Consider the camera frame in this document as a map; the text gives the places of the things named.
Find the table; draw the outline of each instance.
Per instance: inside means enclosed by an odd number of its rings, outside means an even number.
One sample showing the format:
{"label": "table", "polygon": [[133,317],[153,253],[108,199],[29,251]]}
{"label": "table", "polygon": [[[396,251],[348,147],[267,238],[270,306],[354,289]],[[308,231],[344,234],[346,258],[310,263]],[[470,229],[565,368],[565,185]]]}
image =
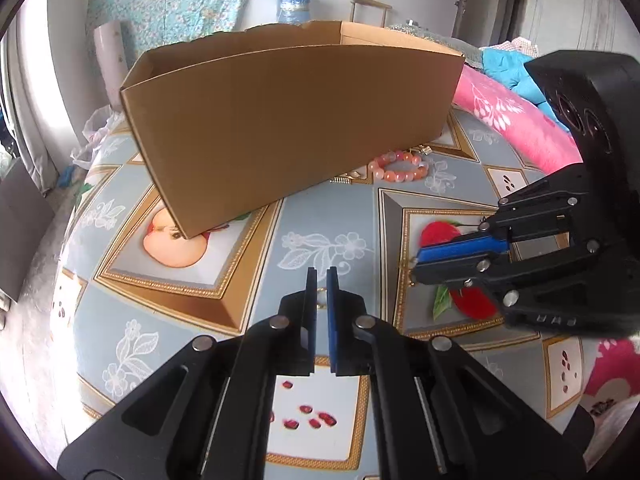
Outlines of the table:
{"label": "table", "polygon": [[[316,373],[276,381],[266,478],[319,479],[328,470],[344,479],[378,473],[368,380],[328,371],[323,287],[329,266],[337,267],[340,288],[361,295],[370,314],[416,338],[452,336],[564,430],[597,344],[507,328],[500,317],[471,320],[455,308],[434,320],[436,288],[412,286],[408,272],[429,222],[474,230],[500,197],[542,174],[462,110],[450,112],[430,146],[423,180],[373,182],[366,168],[357,168],[358,176],[324,182],[187,243],[172,236],[128,126],[117,127],[104,141],[69,222],[53,299],[56,381],[68,437],[194,336],[228,338],[276,313],[282,296],[302,290],[308,266],[318,270],[320,290]],[[519,243],[514,257],[565,243],[560,236]],[[300,406],[314,411],[306,415]],[[337,423],[315,428],[310,420],[317,410]],[[284,425],[291,419],[300,423],[296,430]]]}

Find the white plastic bag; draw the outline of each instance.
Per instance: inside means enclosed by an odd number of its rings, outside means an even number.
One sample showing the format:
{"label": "white plastic bag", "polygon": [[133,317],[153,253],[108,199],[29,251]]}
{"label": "white plastic bag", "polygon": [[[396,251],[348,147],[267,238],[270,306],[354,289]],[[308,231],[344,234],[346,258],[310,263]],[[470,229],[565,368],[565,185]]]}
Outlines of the white plastic bag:
{"label": "white plastic bag", "polygon": [[104,137],[124,120],[122,112],[116,112],[109,105],[98,108],[84,124],[82,134],[88,141],[84,148],[71,151],[71,158],[76,166],[88,170],[94,162]]}

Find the pink floral fabric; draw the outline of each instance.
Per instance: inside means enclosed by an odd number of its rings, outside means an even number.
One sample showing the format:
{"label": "pink floral fabric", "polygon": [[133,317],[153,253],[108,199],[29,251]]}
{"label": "pink floral fabric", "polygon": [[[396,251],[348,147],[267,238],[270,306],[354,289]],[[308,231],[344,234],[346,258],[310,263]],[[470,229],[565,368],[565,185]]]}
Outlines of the pink floral fabric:
{"label": "pink floral fabric", "polygon": [[492,127],[546,174],[582,162],[572,137],[536,106],[466,65],[453,102]]}

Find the cardboard box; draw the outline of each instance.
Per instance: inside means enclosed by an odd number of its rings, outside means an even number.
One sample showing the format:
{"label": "cardboard box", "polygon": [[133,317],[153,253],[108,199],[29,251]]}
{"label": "cardboard box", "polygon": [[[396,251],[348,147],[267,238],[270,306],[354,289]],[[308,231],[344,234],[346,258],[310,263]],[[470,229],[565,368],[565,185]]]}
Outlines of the cardboard box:
{"label": "cardboard box", "polygon": [[145,52],[121,98],[165,205],[193,237],[438,137],[463,63],[360,23],[262,25]]}

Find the gray panel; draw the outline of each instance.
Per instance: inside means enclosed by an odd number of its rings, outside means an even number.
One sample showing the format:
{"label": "gray panel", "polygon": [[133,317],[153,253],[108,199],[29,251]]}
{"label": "gray panel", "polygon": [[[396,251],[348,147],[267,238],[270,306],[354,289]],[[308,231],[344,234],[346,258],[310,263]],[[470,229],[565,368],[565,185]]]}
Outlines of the gray panel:
{"label": "gray panel", "polygon": [[521,168],[522,165],[511,145],[501,134],[463,110],[454,110],[466,138],[483,164]]}

